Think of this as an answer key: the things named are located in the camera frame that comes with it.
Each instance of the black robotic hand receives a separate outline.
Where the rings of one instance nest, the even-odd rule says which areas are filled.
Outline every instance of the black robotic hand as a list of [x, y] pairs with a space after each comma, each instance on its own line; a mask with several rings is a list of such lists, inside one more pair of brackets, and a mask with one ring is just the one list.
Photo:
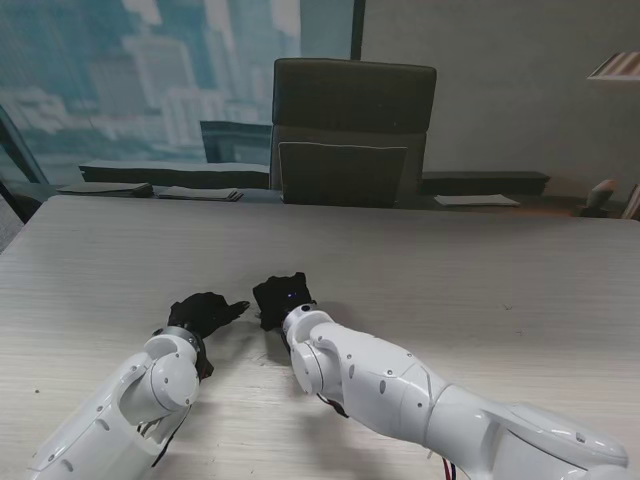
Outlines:
[[269, 277], [253, 288], [253, 296], [260, 308], [260, 327], [266, 331], [281, 328], [289, 312], [300, 305], [315, 303], [302, 272], [291, 277]]
[[[198, 357], [195, 367], [200, 381], [209, 378], [213, 373], [213, 365], [207, 359], [203, 340], [220, 327], [240, 317], [249, 305], [249, 302], [229, 305], [222, 295], [212, 292], [196, 293], [182, 302], [171, 305], [167, 326], [184, 328], [196, 339], [195, 349]], [[159, 335], [162, 331], [163, 329], [157, 330], [154, 335]]]

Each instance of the desk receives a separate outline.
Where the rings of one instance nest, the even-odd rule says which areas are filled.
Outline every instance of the desk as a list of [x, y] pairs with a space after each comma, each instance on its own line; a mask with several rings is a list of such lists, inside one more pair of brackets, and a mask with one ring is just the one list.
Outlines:
[[[575, 416], [640, 462], [637, 222], [56, 197], [0, 256], [0, 478], [212, 290], [304, 271], [346, 326], [502, 401]], [[442, 479], [427, 452], [301, 395], [255, 305], [207, 339], [214, 376], [152, 480]]]

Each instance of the chair backrest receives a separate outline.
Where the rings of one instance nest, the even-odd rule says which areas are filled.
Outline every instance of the chair backrest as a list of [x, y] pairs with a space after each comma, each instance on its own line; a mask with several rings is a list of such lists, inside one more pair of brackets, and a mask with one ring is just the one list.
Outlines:
[[282, 142], [284, 203], [392, 208], [407, 149]]
[[399, 194], [418, 192], [436, 84], [431, 67], [279, 59], [274, 67], [270, 188], [281, 142], [406, 147]]

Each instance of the paper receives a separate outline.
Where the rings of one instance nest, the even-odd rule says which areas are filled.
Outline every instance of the paper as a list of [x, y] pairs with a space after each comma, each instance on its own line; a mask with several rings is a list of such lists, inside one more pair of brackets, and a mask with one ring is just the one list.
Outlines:
[[148, 183], [107, 183], [84, 182], [68, 185], [58, 189], [60, 193], [104, 193], [104, 192], [132, 192], [146, 186]]
[[185, 187], [169, 187], [161, 192], [160, 198], [178, 198], [186, 200], [214, 200], [219, 202], [235, 202], [242, 196], [235, 188], [185, 188]]
[[445, 207], [463, 207], [463, 206], [502, 206], [517, 207], [520, 205], [515, 200], [505, 197], [504, 195], [460, 195], [447, 196], [436, 195], [435, 201]]

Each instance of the black glove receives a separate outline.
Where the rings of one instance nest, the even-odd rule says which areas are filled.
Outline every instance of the black glove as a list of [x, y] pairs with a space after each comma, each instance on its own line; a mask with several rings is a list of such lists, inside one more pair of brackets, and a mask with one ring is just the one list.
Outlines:
[[269, 277], [254, 287], [253, 296], [260, 308], [260, 327], [266, 331], [282, 327], [289, 312], [300, 305], [315, 303], [302, 272], [291, 277]]
[[182, 327], [205, 339], [242, 315], [249, 305], [249, 302], [229, 305], [222, 295], [212, 292], [196, 293], [171, 306], [168, 325]]

